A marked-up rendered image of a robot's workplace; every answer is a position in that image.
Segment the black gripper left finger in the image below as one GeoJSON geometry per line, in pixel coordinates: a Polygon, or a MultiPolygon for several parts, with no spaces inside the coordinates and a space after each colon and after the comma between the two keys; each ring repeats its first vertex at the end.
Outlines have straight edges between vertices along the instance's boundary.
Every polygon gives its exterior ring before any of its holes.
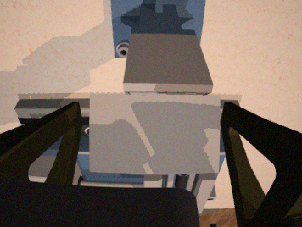
{"type": "Polygon", "coordinates": [[[0,177],[29,180],[28,171],[62,135],[44,183],[72,185],[82,129],[80,104],[72,102],[40,119],[0,134],[0,177]]]}

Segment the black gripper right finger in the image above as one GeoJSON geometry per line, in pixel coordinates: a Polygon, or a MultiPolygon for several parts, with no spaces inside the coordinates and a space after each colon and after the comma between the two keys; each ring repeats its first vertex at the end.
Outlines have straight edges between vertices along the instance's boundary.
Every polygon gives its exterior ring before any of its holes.
{"type": "Polygon", "coordinates": [[[224,103],[221,131],[238,227],[279,227],[302,214],[302,133],[231,102],[224,103]],[[276,169],[266,195],[239,134],[276,169]]]}

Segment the grey metal block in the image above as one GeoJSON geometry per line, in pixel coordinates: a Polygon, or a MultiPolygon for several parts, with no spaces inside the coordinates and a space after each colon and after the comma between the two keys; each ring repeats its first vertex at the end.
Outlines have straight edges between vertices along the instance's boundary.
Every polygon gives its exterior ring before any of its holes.
{"type": "Polygon", "coordinates": [[[219,173],[221,96],[90,94],[90,172],[219,173]]]}

